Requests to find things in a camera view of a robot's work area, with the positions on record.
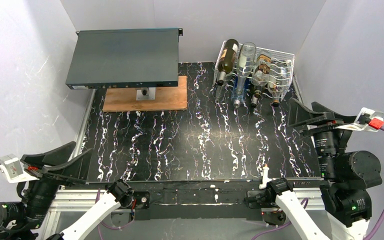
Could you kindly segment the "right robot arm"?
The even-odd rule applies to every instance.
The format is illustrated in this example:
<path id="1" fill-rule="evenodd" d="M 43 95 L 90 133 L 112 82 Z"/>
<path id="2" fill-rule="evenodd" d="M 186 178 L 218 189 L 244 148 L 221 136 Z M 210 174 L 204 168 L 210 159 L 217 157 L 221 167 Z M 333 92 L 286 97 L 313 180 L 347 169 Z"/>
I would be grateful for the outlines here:
<path id="1" fill-rule="evenodd" d="M 313 138 L 323 178 L 319 186 L 334 240 L 362 240 L 372 217 L 368 189 L 382 184 L 380 160 L 367 150 L 347 152 L 353 132 L 378 132 L 384 113 L 363 107 L 357 115 L 342 115 L 314 101 L 306 107 L 289 101 L 288 125 L 305 126 L 304 136 Z M 323 233 L 298 199 L 293 184 L 285 178 L 263 179 L 244 202 L 251 209 L 279 208 L 303 240 L 325 240 Z"/>

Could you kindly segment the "clear bottle black cap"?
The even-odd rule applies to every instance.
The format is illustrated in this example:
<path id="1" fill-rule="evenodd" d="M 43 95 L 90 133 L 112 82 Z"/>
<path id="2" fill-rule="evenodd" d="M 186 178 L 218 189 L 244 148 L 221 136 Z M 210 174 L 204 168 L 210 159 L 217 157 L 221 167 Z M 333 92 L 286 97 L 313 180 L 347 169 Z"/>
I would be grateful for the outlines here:
<path id="1" fill-rule="evenodd" d="M 255 60 L 251 83 L 263 86 L 263 90 L 268 84 L 271 70 L 271 55 L 263 51 Z"/>

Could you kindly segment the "blue rectangular glass bottle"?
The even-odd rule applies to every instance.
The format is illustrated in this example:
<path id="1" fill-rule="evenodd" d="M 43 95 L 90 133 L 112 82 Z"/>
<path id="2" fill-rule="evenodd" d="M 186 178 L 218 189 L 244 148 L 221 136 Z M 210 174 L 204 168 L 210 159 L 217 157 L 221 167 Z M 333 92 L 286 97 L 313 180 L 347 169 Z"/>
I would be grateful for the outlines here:
<path id="1" fill-rule="evenodd" d="M 232 90 L 231 99 L 233 106 L 238 108 L 244 99 L 244 91 L 245 91 L 245 79 L 242 77 L 237 77 L 235 81 L 235 85 Z"/>

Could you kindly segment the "clear glass bottle tall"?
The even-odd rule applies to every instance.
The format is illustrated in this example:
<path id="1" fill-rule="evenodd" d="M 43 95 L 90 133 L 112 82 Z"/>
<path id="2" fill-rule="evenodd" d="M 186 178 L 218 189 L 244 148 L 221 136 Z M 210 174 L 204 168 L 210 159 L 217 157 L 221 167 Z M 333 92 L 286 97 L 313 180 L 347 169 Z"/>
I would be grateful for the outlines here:
<path id="1" fill-rule="evenodd" d="M 256 50 L 256 46 L 253 42 L 245 42 L 240 49 L 238 61 L 236 63 L 236 74 L 237 77 L 244 78 L 245 83 L 253 69 Z"/>

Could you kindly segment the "dark wine bottle white label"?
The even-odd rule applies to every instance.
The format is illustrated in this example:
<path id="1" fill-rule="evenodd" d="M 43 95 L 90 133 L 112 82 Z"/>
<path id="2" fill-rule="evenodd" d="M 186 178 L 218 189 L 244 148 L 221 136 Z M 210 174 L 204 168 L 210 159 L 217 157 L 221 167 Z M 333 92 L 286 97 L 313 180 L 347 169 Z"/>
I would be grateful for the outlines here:
<path id="1" fill-rule="evenodd" d="M 222 86 L 224 84 L 226 75 L 232 71 L 238 48 L 239 43 L 236 39 L 231 38 L 225 42 L 217 65 L 219 76 L 216 80 L 216 84 L 218 86 Z"/>

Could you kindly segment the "dark green bottle silver neck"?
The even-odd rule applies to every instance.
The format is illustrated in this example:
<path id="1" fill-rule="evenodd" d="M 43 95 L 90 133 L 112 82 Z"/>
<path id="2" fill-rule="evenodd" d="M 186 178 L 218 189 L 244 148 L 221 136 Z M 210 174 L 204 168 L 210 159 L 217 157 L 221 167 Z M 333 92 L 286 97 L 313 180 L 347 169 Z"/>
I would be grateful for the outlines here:
<path id="1" fill-rule="evenodd" d="M 251 83 L 250 85 L 250 91 L 251 91 L 251 103 L 250 106 L 252 108 L 256 108 L 260 98 L 262 97 L 264 87 L 261 85 L 255 85 Z"/>

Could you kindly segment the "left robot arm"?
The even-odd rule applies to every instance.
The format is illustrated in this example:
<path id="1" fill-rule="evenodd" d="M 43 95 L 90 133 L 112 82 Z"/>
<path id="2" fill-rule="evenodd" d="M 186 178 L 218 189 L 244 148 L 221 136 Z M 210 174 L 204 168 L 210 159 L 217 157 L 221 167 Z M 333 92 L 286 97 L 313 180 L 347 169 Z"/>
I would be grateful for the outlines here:
<path id="1" fill-rule="evenodd" d="M 60 187 L 85 184 L 92 151 L 73 156 L 74 141 L 44 153 L 0 158 L 0 173 L 12 184 L 20 201 L 0 202 L 0 240 L 35 240 Z M 134 190 L 119 179 L 75 223 L 50 236 L 52 240 L 83 240 L 118 208 L 134 203 Z"/>

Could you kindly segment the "clear glass bottle gold label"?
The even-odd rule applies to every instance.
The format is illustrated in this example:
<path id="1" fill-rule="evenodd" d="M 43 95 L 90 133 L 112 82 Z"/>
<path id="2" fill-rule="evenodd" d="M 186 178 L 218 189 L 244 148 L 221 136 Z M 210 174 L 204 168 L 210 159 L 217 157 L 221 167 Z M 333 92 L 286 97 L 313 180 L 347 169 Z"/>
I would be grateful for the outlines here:
<path id="1" fill-rule="evenodd" d="M 215 96 L 214 96 L 214 100 L 216 103 L 221 103 L 224 99 L 224 94 L 225 94 L 225 91 L 226 91 L 226 87 L 228 86 L 228 84 L 230 83 L 232 79 L 232 76 L 229 74 L 226 79 L 224 80 L 224 83 L 223 85 L 218 85 L 216 84 L 216 87 L 215 87 Z"/>

